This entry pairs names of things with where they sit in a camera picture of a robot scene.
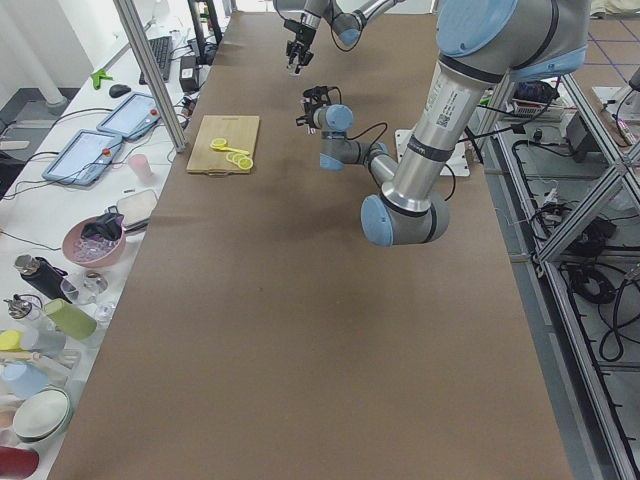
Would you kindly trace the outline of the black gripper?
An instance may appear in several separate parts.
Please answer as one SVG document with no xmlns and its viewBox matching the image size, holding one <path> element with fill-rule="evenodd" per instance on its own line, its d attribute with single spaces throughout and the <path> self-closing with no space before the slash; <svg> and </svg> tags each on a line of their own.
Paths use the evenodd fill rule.
<svg viewBox="0 0 640 480">
<path fill-rule="evenodd" d="M 338 101 L 342 102 L 342 91 L 339 86 L 314 86 L 302 93 L 301 105 L 304 113 L 295 119 L 297 126 L 305 126 L 309 134 L 313 134 L 319 125 L 315 118 L 321 108 L 333 105 L 330 93 L 338 92 Z"/>
<path fill-rule="evenodd" d="M 290 75 L 298 75 L 314 57 L 310 48 L 317 28 L 292 19 L 284 20 L 284 28 L 295 34 L 295 39 L 288 41 L 286 46 L 287 70 Z"/>
</svg>

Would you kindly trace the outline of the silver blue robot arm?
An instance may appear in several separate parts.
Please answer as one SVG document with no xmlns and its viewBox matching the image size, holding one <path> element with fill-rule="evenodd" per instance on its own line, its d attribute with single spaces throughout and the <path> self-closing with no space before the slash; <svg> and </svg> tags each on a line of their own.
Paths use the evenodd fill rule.
<svg viewBox="0 0 640 480">
<path fill-rule="evenodd" d="M 349 52 L 357 46 L 370 23 L 401 1 L 365 1 L 352 11 L 343 10 L 334 0 L 286 1 L 285 4 L 282 10 L 281 1 L 272 2 L 283 20 L 283 27 L 293 34 L 285 48 L 286 68 L 297 76 L 314 57 L 312 44 L 322 22 L 328 25 L 334 45 L 342 52 Z"/>
<path fill-rule="evenodd" d="M 380 191 L 363 200 L 365 237 L 383 247 L 422 244 L 446 231 L 445 200 L 433 187 L 485 91 L 504 76 L 543 80 L 577 70 L 586 57 L 587 1 L 448 1 L 438 13 L 438 62 L 421 117 L 399 161 L 378 143 L 347 136 L 352 111 L 328 88 L 304 92 L 296 120 L 322 136 L 320 165 L 365 166 Z"/>
</svg>

